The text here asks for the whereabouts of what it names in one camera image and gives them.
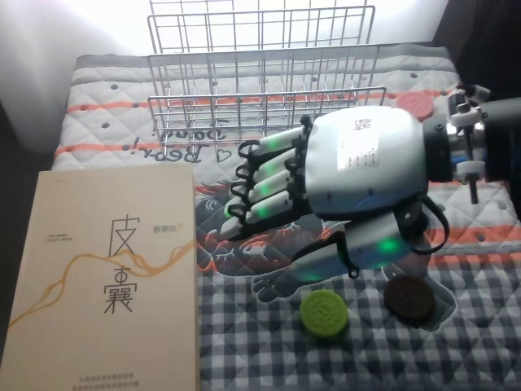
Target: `white backdrop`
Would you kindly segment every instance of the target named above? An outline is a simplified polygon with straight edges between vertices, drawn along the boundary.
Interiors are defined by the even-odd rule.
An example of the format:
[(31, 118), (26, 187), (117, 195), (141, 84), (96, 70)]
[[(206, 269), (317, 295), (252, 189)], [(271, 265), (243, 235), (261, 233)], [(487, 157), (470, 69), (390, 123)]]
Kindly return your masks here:
[[(368, 0), (368, 5), (376, 6), (370, 43), (430, 41), (447, 1)], [(262, 9), (282, 5), (282, 0), (260, 2)], [(312, 0), (312, 7), (330, 7), (334, 2)], [(256, 9), (256, 4), (256, 0), (236, 0), (235, 9)], [(287, 0), (288, 8), (308, 4)], [(360, 5), (363, 0), (337, 0), (337, 4)], [(175, 6), (156, 12), (175, 11), (168, 7)], [(185, 11), (205, 9), (193, 5)], [(78, 56), (151, 53), (150, 13), (148, 0), (0, 1), (0, 101), (27, 148), (56, 148)]]

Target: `green cookie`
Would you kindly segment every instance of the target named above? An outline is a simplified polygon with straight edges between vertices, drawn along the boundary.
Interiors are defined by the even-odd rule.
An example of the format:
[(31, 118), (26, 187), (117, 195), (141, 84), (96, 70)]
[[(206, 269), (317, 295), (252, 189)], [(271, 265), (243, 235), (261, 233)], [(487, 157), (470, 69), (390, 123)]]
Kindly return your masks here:
[(300, 303), (300, 320), (314, 336), (332, 337), (348, 324), (348, 307), (342, 297), (332, 291), (314, 291)]

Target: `robotic hand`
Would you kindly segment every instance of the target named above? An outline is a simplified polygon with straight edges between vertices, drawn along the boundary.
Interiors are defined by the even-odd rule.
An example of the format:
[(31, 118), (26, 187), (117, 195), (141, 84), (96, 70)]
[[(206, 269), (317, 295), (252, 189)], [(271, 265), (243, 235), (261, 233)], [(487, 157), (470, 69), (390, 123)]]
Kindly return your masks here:
[[(471, 106), (458, 89), (449, 97), (449, 122), (433, 116), (421, 124), (404, 110), (380, 106), (339, 110), (314, 123), (303, 116), (301, 126), (239, 147), (246, 163), (236, 170), (221, 236), (245, 239), (309, 213), (348, 221), (344, 232), (301, 249), (284, 279), (256, 281), (254, 290), (267, 297), (276, 283), (288, 296), (300, 285), (341, 274), (356, 278), (359, 270), (411, 253), (434, 253), (449, 237), (449, 223), (427, 196), (429, 181), (469, 183), (477, 203), (479, 179), (507, 179), (509, 132), (521, 124), (520, 107), (521, 99)], [(434, 247), (422, 240), (423, 206), (444, 228)]]

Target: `beige book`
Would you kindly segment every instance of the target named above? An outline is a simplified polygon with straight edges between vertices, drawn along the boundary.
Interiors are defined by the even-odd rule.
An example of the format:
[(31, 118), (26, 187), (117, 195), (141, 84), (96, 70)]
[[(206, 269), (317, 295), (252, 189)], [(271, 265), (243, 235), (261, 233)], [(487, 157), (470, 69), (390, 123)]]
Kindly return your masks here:
[(8, 391), (199, 389), (189, 165), (40, 173)]

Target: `quilted fabric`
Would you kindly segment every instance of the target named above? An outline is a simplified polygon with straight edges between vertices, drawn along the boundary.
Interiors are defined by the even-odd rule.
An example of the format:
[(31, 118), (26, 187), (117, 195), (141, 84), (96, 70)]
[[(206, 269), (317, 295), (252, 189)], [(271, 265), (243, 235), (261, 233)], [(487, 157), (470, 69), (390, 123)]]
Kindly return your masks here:
[[(387, 87), (385, 104), (409, 90), (438, 91), (431, 95), (435, 112), (445, 112), (444, 92), (458, 81), (453, 65), (443, 56), (411, 55), (410, 46), (403, 51), (374, 75), (374, 86)], [(519, 389), (521, 226), (501, 184), (480, 183), (477, 205), (466, 187), (431, 186), (452, 227), (431, 258), (363, 270), (356, 280), (289, 287), (286, 266), (295, 251), (338, 225), (307, 216), (240, 243), (220, 240), (222, 208), (241, 163), (235, 147), (216, 155), (209, 139), (165, 155), (146, 104), (149, 71), (118, 61), (111, 56), (111, 66), (74, 72), (53, 169), (194, 163), (201, 389)], [(441, 238), (436, 224), (429, 232)], [(422, 276), (436, 294), (435, 315), (422, 327), (400, 323), (383, 304), (387, 280), (404, 272)], [(349, 308), (348, 329), (327, 342), (307, 334), (298, 314), (302, 298), (322, 288)]]

